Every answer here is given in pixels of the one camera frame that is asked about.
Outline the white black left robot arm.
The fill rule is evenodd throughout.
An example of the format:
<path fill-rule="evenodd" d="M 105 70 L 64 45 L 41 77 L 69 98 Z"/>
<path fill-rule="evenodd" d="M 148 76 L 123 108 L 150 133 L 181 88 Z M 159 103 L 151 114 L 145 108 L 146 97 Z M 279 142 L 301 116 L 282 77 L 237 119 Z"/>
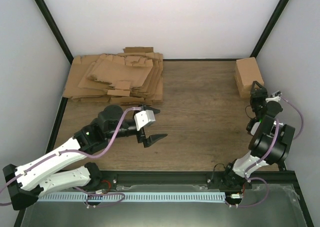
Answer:
<path fill-rule="evenodd" d="M 62 169 L 80 160 L 102 157 L 115 139 L 136 136 L 145 148 L 166 137 L 166 134 L 146 136 L 145 127 L 155 123 L 159 109 L 141 104 L 123 110 L 109 105 L 61 146 L 40 158 L 20 166 L 9 164 L 2 171 L 8 190 L 9 206 L 20 211 L 35 204 L 39 198 L 69 188 L 97 189 L 102 173 L 96 163 L 88 162 L 76 169 Z"/>

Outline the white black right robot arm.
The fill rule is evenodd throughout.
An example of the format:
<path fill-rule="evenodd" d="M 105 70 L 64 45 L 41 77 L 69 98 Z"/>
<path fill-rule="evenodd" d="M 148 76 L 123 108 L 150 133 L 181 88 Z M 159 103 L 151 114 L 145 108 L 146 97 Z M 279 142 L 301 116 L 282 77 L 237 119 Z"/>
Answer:
<path fill-rule="evenodd" d="M 283 111 L 281 94 L 278 91 L 268 96 L 267 89 L 261 83 L 256 80 L 252 82 L 250 107 L 255 117 L 246 127 L 252 136 L 249 151 L 227 165 L 221 181 L 225 187 L 241 187 L 259 168 L 282 164 L 288 157 L 295 128 L 277 119 Z"/>

